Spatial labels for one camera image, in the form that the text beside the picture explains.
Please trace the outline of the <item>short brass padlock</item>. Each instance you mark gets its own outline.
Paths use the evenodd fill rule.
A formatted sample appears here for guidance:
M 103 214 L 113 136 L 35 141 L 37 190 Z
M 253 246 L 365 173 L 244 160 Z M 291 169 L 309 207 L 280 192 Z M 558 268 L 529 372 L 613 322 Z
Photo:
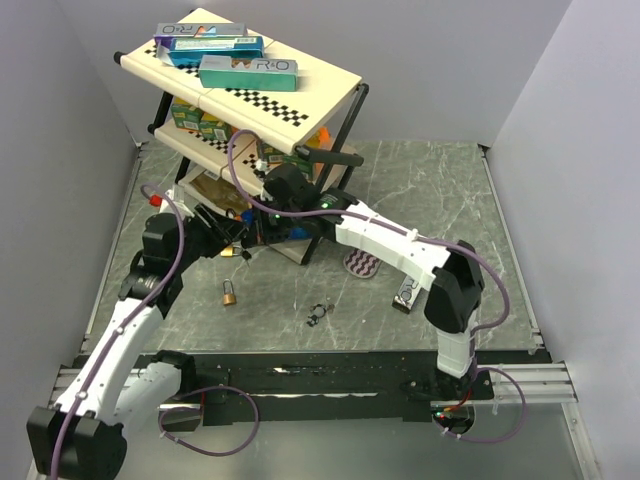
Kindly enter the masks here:
M 242 254 L 242 248 L 237 245 L 229 245 L 220 252 L 223 258 L 237 257 Z

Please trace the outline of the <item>panda keychain with keys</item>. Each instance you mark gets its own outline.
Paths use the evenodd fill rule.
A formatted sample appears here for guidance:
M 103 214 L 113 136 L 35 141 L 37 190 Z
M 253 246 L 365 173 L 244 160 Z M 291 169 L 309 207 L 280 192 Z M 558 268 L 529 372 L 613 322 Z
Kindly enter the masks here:
M 310 308 L 306 324 L 309 327 L 315 327 L 319 323 L 319 320 L 324 318 L 328 313 L 332 313 L 334 308 L 335 306 L 333 304 L 315 304 Z

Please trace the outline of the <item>orange black padlock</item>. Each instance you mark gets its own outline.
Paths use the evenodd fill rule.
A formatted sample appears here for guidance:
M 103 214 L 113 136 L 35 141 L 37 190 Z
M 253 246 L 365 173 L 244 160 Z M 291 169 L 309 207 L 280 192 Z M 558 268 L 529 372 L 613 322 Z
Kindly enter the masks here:
M 236 212 L 236 211 L 235 211 L 234 209 L 232 209 L 232 208 L 228 208 L 228 209 L 225 211 L 225 216 L 226 216 L 227 218 L 229 218 L 229 219 L 233 219 L 233 220 L 238 221 L 238 222 L 242 222 L 242 223 L 245 223 L 245 222 L 246 222 L 246 220 L 245 220 L 245 218 L 244 218 L 244 216 L 243 216 L 243 212 Z

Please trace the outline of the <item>black-headed key bunch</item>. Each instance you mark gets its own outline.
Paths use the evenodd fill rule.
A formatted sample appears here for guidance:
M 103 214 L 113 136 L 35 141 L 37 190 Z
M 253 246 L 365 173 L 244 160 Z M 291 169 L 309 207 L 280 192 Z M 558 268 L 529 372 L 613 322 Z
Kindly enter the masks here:
M 243 250 L 241 256 L 247 266 L 250 266 L 252 255 L 248 250 Z

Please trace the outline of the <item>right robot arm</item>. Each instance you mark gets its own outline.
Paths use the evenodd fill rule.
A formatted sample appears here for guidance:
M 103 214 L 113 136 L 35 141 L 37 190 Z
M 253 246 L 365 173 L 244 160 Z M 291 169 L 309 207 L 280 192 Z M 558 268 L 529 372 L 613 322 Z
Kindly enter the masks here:
M 254 209 L 291 221 L 314 236 L 356 248 L 396 268 L 427 292 L 426 320 L 436 328 L 438 390 L 459 398 L 472 384 L 472 329 L 485 282 L 473 247 L 465 242 L 432 245 L 417 230 L 376 213 L 363 201 L 330 187 L 319 191 L 297 167 L 282 164 L 264 179 L 265 200 Z

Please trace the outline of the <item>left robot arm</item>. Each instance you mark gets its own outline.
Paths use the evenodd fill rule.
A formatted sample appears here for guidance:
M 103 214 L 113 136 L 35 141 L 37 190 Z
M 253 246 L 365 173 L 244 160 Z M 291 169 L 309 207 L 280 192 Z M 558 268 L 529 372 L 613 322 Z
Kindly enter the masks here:
M 161 351 L 126 383 L 146 344 L 183 288 L 182 274 L 244 233 L 241 222 L 203 205 L 193 213 L 149 217 L 142 247 L 121 284 L 111 320 L 80 373 L 53 406 L 35 408 L 27 433 L 37 471 L 51 479 L 113 479 L 128 439 L 164 401 L 191 399 L 198 387 L 192 356 Z

